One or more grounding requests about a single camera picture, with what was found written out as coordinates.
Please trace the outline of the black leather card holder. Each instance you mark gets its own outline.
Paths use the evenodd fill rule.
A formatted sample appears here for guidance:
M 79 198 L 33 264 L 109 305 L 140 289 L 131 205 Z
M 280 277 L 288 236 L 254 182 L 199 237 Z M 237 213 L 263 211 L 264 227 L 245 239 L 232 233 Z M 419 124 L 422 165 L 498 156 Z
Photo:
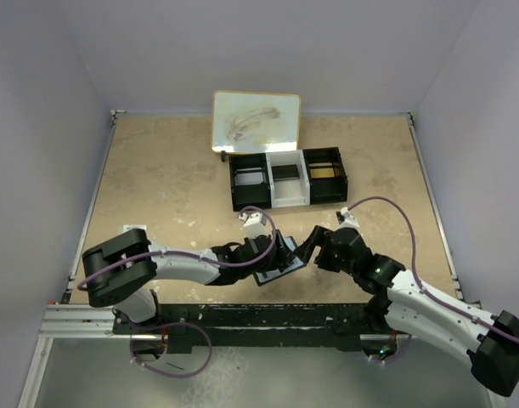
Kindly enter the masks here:
M 256 272 L 253 275 L 258 286 L 267 285 L 272 281 L 306 266 L 306 264 L 296 255 L 297 244 L 293 236 L 288 235 L 283 237 L 282 248 L 285 249 L 284 259 L 277 260 L 269 270 Z

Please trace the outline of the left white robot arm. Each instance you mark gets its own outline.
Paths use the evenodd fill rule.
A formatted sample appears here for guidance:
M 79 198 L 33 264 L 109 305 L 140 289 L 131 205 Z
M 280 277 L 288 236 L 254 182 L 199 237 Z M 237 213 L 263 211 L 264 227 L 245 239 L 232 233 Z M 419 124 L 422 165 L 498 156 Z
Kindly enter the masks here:
M 259 286 L 304 266 L 295 242 L 276 231 L 205 250 L 184 251 L 155 244 L 143 229 L 130 229 L 82 254 L 85 279 L 77 289 L 94 308 L 113 306 L 143 333 L 159 329 L 162 313 L 149 281 L 190 281 L 230 286 L 252 276 Z

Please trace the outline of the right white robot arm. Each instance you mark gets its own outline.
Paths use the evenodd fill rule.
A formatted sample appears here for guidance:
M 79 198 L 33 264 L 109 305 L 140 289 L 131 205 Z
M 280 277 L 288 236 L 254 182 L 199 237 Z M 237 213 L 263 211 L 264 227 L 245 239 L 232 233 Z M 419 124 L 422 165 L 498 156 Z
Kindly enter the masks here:
M 512 313 L 493 314 L 426 284 L 400 262 L 372 252 L 351 227 L 315 227 L 296 255 L 350 275 L 371 294 L 364 314 L 371 331 L 390 327 L 418 337 L 459 360 L 491 392 L 513 394 L 519 383 L 519 319 Z

